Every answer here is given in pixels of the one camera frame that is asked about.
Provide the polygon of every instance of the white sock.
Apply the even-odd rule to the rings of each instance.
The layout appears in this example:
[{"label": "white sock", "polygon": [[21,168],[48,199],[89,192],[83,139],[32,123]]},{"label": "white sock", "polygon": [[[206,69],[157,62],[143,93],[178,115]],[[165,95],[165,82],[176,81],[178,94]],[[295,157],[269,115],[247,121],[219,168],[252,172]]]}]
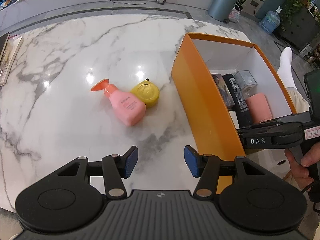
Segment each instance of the white sock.
[{"label": "white sock", "polygon": [[285,88],[297,89],[292,77],[291,62],[292,62],[292,50],[291,48],[286,47],[284,51],[281,53],[280,67],[277,71],[277,74],[280,77]]}]

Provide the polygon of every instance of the power outlet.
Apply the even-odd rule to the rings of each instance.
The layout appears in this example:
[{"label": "power outlet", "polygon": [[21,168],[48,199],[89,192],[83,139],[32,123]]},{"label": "power outlet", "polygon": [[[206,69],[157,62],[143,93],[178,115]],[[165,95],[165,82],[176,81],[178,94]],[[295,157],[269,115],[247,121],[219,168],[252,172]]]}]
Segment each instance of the power outlet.
[{"label": "power outlet", "polygon": [[259,4],[254,0],[252,0],[250,4],[253,5],[255,8],[259,6]]}]

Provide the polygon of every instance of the orange box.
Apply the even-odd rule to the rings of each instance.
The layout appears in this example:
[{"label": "orange box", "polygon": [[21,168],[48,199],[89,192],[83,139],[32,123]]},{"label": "orange box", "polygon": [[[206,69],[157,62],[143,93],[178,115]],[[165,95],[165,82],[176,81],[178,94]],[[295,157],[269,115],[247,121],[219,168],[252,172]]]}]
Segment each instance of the orange box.
[{"label": "orange box", "polygon": [[[249,70],[257,86],[249,96],[264,93],[274,118],[296,113],[290,96],[260,48],[220,36],[187,33],[172,67],[172,77],[200,154],[233,161],[245,155],[228,109],[211,73]],[[220,177],[218,191],[231,184]]]}]

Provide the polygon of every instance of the white sticker with red border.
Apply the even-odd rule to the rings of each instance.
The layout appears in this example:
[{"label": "white sticker with red border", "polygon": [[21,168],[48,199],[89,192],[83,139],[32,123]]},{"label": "white sticker with red border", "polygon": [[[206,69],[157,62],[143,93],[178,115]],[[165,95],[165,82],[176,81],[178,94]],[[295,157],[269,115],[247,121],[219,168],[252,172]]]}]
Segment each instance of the white sticker with red border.
[{"label": "white sticker with red border", "polygon": [[306,140],[320,137],[320,125],[304,130],[304,137],[306,138]]}]

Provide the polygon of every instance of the yellow round lid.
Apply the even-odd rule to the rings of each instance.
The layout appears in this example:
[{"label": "yellow round lid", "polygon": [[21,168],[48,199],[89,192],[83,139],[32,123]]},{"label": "yellow round lid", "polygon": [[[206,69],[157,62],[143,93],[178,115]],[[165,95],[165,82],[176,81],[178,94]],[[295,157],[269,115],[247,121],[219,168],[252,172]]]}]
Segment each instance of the yellow round lid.
[{"label": "yellow round lid", "polygon": [[157,86],[148,80],[142,81],[130,92],[144,102],[147,108],[154,106],[160,95],[160,91]]}]

